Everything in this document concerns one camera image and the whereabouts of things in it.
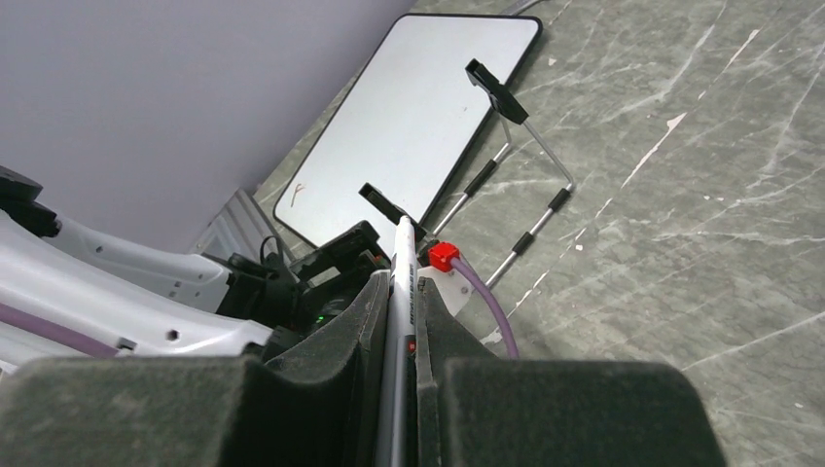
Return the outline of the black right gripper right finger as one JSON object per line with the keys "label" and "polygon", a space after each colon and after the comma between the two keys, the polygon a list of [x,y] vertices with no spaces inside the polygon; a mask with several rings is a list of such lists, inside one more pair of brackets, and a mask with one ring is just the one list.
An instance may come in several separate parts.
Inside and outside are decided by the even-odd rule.
{"label": "black right gripper right finger", "polygon": [[506,359],[418,285],[419,466],[722,466],[697,390],[650,361]]}

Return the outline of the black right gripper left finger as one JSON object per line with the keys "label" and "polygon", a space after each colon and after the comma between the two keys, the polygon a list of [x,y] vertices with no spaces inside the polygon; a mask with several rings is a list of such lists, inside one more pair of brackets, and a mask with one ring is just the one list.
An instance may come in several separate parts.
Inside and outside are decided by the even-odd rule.
{"label": "black right gripper left finger", "polygon": [[369,466],[389,278],[284,353],[43,359],[1,386],[5,466]]}

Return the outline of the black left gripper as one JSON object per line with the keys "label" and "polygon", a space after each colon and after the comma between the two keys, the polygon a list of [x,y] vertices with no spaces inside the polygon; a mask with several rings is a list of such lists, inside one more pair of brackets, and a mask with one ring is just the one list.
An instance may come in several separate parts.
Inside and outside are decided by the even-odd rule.
{"label": "black left gripper", "polygon": [[389,268],[379,235],[366,221],[298,259],[277,234],[266,236],[259,258],[232,254],[229,290],[219,313],[306,337],[349,307],[373,272]]}

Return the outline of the white marker pen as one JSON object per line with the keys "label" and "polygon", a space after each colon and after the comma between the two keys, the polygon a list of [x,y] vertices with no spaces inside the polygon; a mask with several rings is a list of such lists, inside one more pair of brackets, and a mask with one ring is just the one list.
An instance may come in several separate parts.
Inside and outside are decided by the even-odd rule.
{"label": "white marker pen", "polygon": [[395,233],[374,464],[404,466],[410,379],[414,370],[417,258],[413,221],[404,215]]}

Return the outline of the white framed whiteboard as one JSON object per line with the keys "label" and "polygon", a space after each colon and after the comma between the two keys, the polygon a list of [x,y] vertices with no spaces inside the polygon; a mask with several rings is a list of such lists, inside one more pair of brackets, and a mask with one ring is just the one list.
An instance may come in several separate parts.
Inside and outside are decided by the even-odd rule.
{"label": "white framed whiteboard", "polygon": [[490,113],[466,65],[478,60],[509,82],[543,28],[535,17],[399,18],[287,184],[274,218],[313,246],[364,221],[391,252],[395,226],[362,188],[422,221]]}

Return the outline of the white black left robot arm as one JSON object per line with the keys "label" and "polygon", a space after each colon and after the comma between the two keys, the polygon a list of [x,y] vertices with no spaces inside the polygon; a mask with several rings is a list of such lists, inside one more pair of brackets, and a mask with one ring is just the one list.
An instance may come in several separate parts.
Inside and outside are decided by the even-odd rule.
{"label": "white black left robot arm", "polygon": [[275,356],[341,314],[389,266],[360,222],[294,257],[237,191],[178,254],[48,208],[1,171],[1,370],[49,357]]}

